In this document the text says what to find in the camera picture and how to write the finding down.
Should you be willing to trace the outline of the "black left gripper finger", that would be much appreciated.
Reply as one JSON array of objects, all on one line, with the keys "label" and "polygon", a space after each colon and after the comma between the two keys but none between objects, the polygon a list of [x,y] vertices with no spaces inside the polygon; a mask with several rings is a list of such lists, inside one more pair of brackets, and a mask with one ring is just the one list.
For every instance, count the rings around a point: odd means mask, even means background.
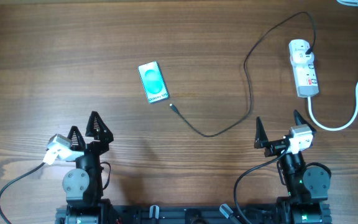
[{"label": "black left gripper finger", "polygon": [[99,113],[96,111],[92,111],[89,116],[85,136],[86,137],[107,137],[108,136],[107,127],[103,123],[103,120],[101,119]]},{"label": "black left gripper finger", "polygon": [[86,143],[83,139],[79,129],[77,126],[72,126],[70,132],[67,136],[68,139],[71,140],[70,149],[72,151],[80,151],[83,152],[86,149]]}]

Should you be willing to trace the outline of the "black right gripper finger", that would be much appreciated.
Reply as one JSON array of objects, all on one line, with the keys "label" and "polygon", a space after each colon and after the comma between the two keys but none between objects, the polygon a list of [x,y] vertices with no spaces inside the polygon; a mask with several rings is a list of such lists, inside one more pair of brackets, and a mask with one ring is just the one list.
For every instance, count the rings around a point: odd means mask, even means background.
[{"label": "black right gripper finger", "polygon": [[266,148],[269,144],[269,139],[264,130],[261,118],[258,116],[256,118],[256,132],[255,132],[255,143],[254,147],[256,149]]},{"label": "black right gripper finger", "polygon": [[311,129],[313,134],[316,133],[316,129],[302,117],[302,115],[298,112],[298,110],[294,110],[293,115],[294,115],[295,124],[297,126],[306,124]]}]

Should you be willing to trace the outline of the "teal screen smartphone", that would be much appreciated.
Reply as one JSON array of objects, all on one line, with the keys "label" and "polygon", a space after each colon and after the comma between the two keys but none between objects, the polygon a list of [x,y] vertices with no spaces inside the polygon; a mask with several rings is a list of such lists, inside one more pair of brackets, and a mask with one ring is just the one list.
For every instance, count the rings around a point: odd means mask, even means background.
[{"label": "teal screen smartphone", "polygon": [[138,66],[138,71],[150,104],[169,98],[169,92],[156,61]]}]

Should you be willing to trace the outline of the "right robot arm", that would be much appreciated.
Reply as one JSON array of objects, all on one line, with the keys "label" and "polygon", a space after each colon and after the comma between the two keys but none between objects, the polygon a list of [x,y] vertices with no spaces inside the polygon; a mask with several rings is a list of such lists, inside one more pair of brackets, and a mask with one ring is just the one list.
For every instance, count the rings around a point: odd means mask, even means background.
[{"label": "right robot arm", "polygon": [[332,223],[331,210],[325,201],[331,184],[331,170],[319,163],[307,164],[302,152],[312,146],[316,129],[297,110],[295,125],[282,139],[269,141],[262,120],[256,118],[254,147],[265,149],[265,157],[278,157],[276,162],[287,197],[278,197],[273,223]]}]

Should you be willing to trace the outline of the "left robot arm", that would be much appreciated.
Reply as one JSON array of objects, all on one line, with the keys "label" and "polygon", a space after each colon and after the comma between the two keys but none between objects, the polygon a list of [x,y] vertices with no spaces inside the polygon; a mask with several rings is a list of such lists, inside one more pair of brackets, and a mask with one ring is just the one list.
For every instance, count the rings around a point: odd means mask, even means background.
[{"label": "left robot arm", "polygon": [[55,223],[119,223],[111,201],[102,198],[108,184],[102,182],[100,155],[109,151],[114,136],[96,111],[89,116],[85,136],[93,141],[86,143],[76,126],[68,134],[70,149],[80,155],[73,159],[76,168],[63,178],[67,207],[57,210]]}]

